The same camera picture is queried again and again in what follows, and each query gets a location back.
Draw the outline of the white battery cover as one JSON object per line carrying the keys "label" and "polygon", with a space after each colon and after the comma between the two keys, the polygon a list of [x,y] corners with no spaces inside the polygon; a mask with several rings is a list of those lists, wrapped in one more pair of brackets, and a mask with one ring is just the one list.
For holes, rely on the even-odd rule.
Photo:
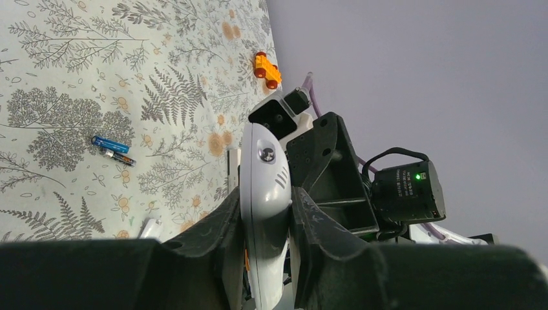
{"label": "white battery cover", "polygon": [[162,232],[163,222],[157,218],[150,218],[146,221],[144,228],[141,230],[139,239],[159,240]]}

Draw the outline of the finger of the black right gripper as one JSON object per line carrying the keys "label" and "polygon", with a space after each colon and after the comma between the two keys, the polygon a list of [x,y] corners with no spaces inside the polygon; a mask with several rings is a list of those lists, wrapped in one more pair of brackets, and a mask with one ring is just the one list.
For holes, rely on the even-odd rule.
{"label": "finger of the black right gripper", "polygon": [[365,189],[341,116],[328,112],[314,120],[312,129],[287,143],[286,155],[292,184],[322,212],[358,236],[374,231],[365,218]]}

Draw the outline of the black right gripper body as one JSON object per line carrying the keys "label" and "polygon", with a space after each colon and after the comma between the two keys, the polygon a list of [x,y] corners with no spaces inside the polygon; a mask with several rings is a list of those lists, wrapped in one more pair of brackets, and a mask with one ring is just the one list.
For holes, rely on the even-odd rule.
{"label": "black right gripper body", "polygon": [[391,222],[382,217],[382,214],[374,205],[372,181],[367,172],[361,173],[362,183],[365,189],[365,211],[368,226],[374,231],[368,232],[361,238],[367,242],[395,242],[395,239],[402,237],[407,232],[407,224],[402,221]]}

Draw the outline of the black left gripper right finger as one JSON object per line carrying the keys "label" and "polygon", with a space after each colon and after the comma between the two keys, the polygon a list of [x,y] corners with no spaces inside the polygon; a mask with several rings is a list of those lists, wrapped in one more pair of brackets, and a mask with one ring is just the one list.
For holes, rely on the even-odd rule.
{"label": "black left gripper right finger", "polygon": [[546,309],[547,275],[504,245],[368,243],[292,190],[291,280],[301,309]]}

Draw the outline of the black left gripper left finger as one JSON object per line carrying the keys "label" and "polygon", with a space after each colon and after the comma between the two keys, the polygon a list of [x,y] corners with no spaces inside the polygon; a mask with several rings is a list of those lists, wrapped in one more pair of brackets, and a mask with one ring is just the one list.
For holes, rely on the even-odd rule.
{"label": "black left gripper left finger", "polygon": [[240,309],[244,237],[234,189],[179,235],[1,247],[2,309]]}

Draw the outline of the white air conditioner remote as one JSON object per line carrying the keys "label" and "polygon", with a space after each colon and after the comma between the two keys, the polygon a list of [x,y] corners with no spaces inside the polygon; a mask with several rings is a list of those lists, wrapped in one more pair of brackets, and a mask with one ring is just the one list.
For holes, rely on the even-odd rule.
{"label": "white air conditioner remote", "polygon": [[239,187],[251,294],[256,309],[274,309],[284,290],[291,177],[280,142],[258,123],[244,127]]}

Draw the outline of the blue battery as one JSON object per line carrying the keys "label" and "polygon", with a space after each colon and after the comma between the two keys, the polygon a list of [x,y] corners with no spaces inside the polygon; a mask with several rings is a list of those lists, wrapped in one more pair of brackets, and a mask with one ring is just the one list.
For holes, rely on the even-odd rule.
{"label": "blue battery", "polygon": [[94,136],[91,139],[91,143],[98,147],[103,147],[104,149],[109,149],[114,152],[119,152],[122,154],[127,154],[129,152],[129,146],[124,145],[118,142],[111,141],[109,139],[102,138],[100,136]]}

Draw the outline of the small black battery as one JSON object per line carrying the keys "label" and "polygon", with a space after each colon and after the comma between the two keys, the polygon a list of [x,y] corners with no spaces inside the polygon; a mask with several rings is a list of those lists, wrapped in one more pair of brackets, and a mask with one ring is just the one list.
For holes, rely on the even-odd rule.
{"label": "small black battery", "polygon": [[121,163],[123,165],[134,167],[136,165],[136,161],[123,155],[118,152],[114,152],[110,149],[102,149],[101,154],[105,156],[106,158],[112,159],[114,161],[117,161],[118,163]]}

